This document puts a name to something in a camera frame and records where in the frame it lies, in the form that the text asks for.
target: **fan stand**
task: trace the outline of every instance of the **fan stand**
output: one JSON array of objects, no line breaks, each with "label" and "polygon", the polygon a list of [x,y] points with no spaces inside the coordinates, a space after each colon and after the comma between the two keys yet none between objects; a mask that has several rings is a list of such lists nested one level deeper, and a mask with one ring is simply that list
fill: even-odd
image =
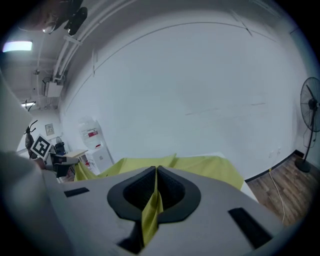
[{"label": "fan stand", "polygon": [[308,156],[308,153],[309,153],[309,149],[310,149],[310,145],[311,145],[311,141],[312,141],[312,136],[313,136],[313,134],[314,134],[314,125],[315,125],[316,111],[317,111],[317,109],[312,112],[311,135],[310,135],[310,140],[309,140],[308,149],[307,149],[307,151],[306,151],[306,153],[305,153],[305,157],[304,157],[304,159],[298,158],[298,159],[295,160],[295,162],[294,162],[295,166],[296,166],[300,171],[302,171],[302,172],[304,172],[304,173],[310,172],[310,169],[311,169],[311,165],[310,165],[310,163],[308,163],[308,162],[306,161],[306,159],[307,159],[307,156]]}]

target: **wall baseboard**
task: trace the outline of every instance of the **wall baseboard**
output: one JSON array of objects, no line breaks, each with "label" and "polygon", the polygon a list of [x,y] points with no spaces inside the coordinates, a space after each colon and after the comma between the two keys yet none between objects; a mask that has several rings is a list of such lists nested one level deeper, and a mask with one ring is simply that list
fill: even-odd
[{"label": "wall baseboard", "polygon": [[295,155],[297,155],[298,157],[301,157],[301,158],[304,158],[304,156],[305,156],[305,154],[302,153],[302,152],[299,151],[299,150],[295,150],[293,153],[294,153]]},{"label": "wall baseboard", "polygon": [[[290,155],[288,155],[285,159],[283,159],[282,161],[278,162],[276,165],[272,166],[272,167],[271,167],[271,170],[273,170],[274,168],[277,168],[279,165],[281,165],[283,162],[285,162],[286,160],[288,160],[288,159],[289,159],[290,157],[292,157],[293,155],[297,155],[298,157],[303,158],[305,154],[302,153],[302,152],[300,152],[299,150],[295,150],[295,151],[292,152]],[[269,170],[265,170],[265,171],[259,173],[259,174],[256,175],[256,176],[253,176],[253,177],[251,177],[251,178],[245,179],[244,181],[245,181],[246,183],[248,183],[248,182],[250,182],[250,181],[255,180],[256,178],[261,177],[262,175],[267,174],[268,172],[269,172]]]}]

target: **electrical box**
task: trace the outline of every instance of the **electrical box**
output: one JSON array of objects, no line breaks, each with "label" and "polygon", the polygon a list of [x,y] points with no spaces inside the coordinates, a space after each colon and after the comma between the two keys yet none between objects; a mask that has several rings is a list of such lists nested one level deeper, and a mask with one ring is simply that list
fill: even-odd
[{"label": "electrical box", "polygon": [[56,82],[47,82],[44,87],[44,96],[49,98],[59,97],[63,87]]},{"label": "electrical box", "polygon": [[55,134],[54,125],[52,123],[46,124],[44,127],[45,127],[45,133],[47,136]]},{"label": "electrical box", "polygon": [[95,175],[99,175],[113,165],[107,149],[103,146],[88,150],[85,157],[89,162],[90,169]]}]

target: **cable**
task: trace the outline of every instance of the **cable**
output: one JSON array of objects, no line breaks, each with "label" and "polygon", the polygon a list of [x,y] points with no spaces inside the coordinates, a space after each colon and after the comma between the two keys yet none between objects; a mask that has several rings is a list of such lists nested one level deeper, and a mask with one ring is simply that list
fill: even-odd
[{"label": "cable", "polygon": [[271,176],[271,172],[269,171],[269,175],[270,175],[270,178],[271,178],[271,180],[273,181],[273,184],[274,184],[274,186],[275,186],[275,188],[276,188],[276,190],[278,191],[278,195],[279,195],[279,197],[280,197],[280,199],[281,199],[281,203],[282,203],[282,209],[283,209],[283,218],[282,218],[282,223],[284,223],[284,220],[285,220],[285,206],[284,206],[284,201],[282,200],[282,198],[281,198],[281,195],[280,195],[280,192],[279,192],[279,189],[278,189],[278,187],[277,187],[277,185],[276,185],[276,183],[275,183],[275,181],[274,181],[274,178],[272,178],[272,176]]},{"label": "cable", "polygon": [[[30,111],[31,107],[32,107],[34,104],[36,104],[36,101],[33,102],[33,104],[29,107],[28,112]],[[27,100],[25,100],[25,106],[26,106],[25,109],[27,109]]]},{"label": "cable", "polygon": [[284,201],[282,200],[282,197],[281,197],[280,192],[279,192],[279,189],[278,189],[278,187],[277,187],[277,185],[276,185],[276,183],[275,183],[275,181],[274,181],[274,178],[272,178],[272,176],[271,176],[271,170],[272,170],[272,167],[269,169],[269,175],[270,175],[271,180],[273,181],[273,184],[274,184],[274,186],[275,186],[276,190],[278,191],[278,195],[279,195],[280,200],[281,200],[282,210],[283,210],[282,223],[284,223],[285,215],[286,215],[286,213],[285,213]]},{"label": "cable", "polygon": [[48,75],[52,75],[51,73],[49,73],[48,71],[46,71],[45,69],[42,69],[44,72],[46,72]]},{"label": "cable", "polygon": [[47,82],[50,82],[50,80],[51,80],[51,77],[49,77],[49,76],[46,76],[44,79],[42,79],[42,82],[44,83],[44,84],[46,84],[47,82],[45,82],[45,79],[46,78],[49,78],[49,81],[47,81]]}]

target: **yellow fabric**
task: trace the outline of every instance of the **yellow fabric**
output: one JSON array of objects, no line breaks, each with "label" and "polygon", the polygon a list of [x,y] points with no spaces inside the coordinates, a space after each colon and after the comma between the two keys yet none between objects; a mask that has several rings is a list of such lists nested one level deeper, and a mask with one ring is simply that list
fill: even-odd
[{"label": "yellow fabric", "polygon": [[111,177],[117,174],[123,174],[129,171],[133,171],[143,167],[150,166],[165,166],[170,167],[171,163],[175,159],[176,154],[165,156],[162,158],[122,158],[116,162],[113,166],[95,175],[92,173],[83,163],[78,163],[75,165],[75,177],[74,181],[84,181],[97,178]]},{"label": "yellow fabric", "polygon": [[226,182],[238,190],[244,183],[230,161],[219,156],[177,157],[173,168]]},{"label": "yellow fabric", "polygon": [[83,162],[79,162],[74,165],[75,166],[75,176],[74,181],[84,181],[84,180],[93,180],[97,179],[98,176],[96,176],[94,173],[92,173]]},{"label": "yellow fabric", "polygon": [[162,158],[124,158],[124,162],[119,170],[119,174],[127,173],[142,167],[165,166],[170,167],[176,154],[172,154]]},{"label": "yellow fabric", "polygon": [[158,214],[164,211],[158,191],[157,173],[155,173],[154,192],[142,211],[141,226],[143,243],[146,246],[158,230]]},{"label": "yellow fabric", "polygon": [[238,190],[244,183],[244,179],[228,159],[219,156],[175,156],[176,154],[163,158],[122,158],[99,175],[93,174],[83,163],[79,163],[75,165],[74,180],[91,180],[126,173],[142,167],[165,166],[223,181]]},{"label": "yellow fabric", "polygon": [[[126,173],[142,167],[165,166],[213,178],[226,182],[238,190],[244,179],[229,160],[219,156],[176,157],[176,154],[163,158],[123,158],[99,175],[93,174],[82,162],[75,165],[75,181],[110,177]],[[155,176],[154,192],[142,211],[142,236],[146,246],[158,230],[157,217],[163,212],[160,192],[158,191],[157,175]]]}]

